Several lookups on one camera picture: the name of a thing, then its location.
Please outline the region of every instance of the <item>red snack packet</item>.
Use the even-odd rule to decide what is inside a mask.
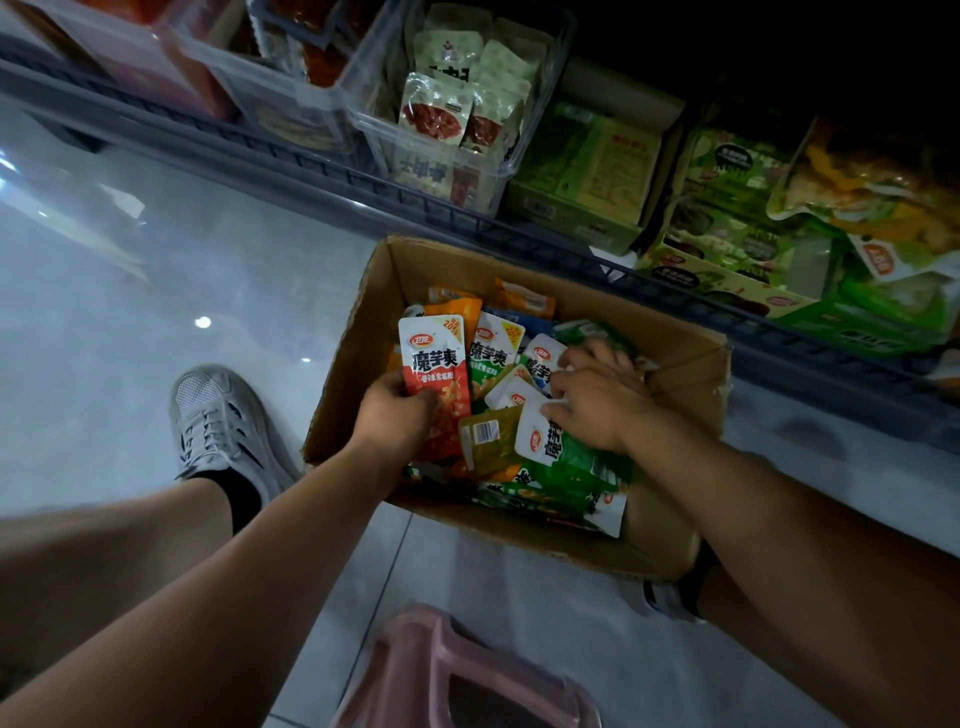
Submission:
[[[457,424],[470,414],[464,318],[449,314],[400,319],[399,332],[407,393],[429,388],[440,395],[426,443],[415,460],[460,455]]]

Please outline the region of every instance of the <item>shoelace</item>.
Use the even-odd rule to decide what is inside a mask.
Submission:
[[[193,441],[195,437],[203,436],[204,446],[193,453]],[[197,465],[207,459],[213,459],[216,455],[222,454],[217,446],[218,442],[225,442],[227,434],[224,429],[224,421],[220,419],[220,413],[217,411],[202,410],[194,417],[190,425],[183,431],[183,453],[180,460],[183,461],[183,468],[180,470],[180,477],[193,470]]]

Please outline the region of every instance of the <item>white sneaker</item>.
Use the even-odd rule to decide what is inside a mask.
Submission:
[[[170,396],[170,420],[180,447],[178,479],[233,468],[263,505],[297,480],[274,455],[260,399],[226,367],[203,364],[181,376]]]

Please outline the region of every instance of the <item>clear plastic container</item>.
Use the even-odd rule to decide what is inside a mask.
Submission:
[[[423,6],[428,8],[430,4],[430,0],[425,3],[423,0],[414,0],[413,7],[405,14],[409,15],[407,28],[415,31],[422,26],[423,14],[420,11]],[[495,16],[503,16],[529,28],[546,31],[554,38],[553,47],[544,64],[539,93],[531,110],[524,115],[520,138],[509,158],[496,161],[468,149],[453,147],[423,134],[401,129],[396,118],[385,118],[384,105],[375,105],[369,100],[365,106],[351,104],[350,121],[367,138],[376,166],[384,179],[407,184],[415,175],[427,181],[419,190],[430,194],[433,194],[432,190],[437,187],[430,181],[452,180],[452,191],[448,199],[444,198],[446,201],[474,212],[495,215],[507,182],[519,170],[523,154],[537,131],[540,119],[563,73],[576,33],[577,21],[571,12],[541,0],[503,0],[490,3],[467,1],[465,4],[488,7]],[[403,41],[395,41],[388,53],[388,58],[401,57],[404,54]]]
[[[180,52],[172,18],[194,0],[174,0],[152,25],[140,25],[75,0],[26,0],[50,15],[121,85],[172,107],[217,118],[235,112],[206,68]]]
[[[380,86],[386,48],[400,38],[401,7],[386,0],[337,83],[321,88],[225,50],[246,12],[244,0],[194,0],[176,23],[180,47],[203,62],[256,128],[302,147],[350,156],[358,133],[349,123],[351,98],[367,104]],[[212,17],[215,33],[193,31],[198,17]]]

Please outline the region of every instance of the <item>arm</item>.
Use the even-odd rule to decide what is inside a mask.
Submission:
[[[691,516],[736,585],[865,722],[953,720],[960,562],[853,511],[657,407],[629,359],[570,350],[544,413],[628,453]]]
[[[426,434],[431,395],[400,397],[400,384],[398,373],[378,380],[341,452],[0,705],[0,723],[261,725],[374,509]]]

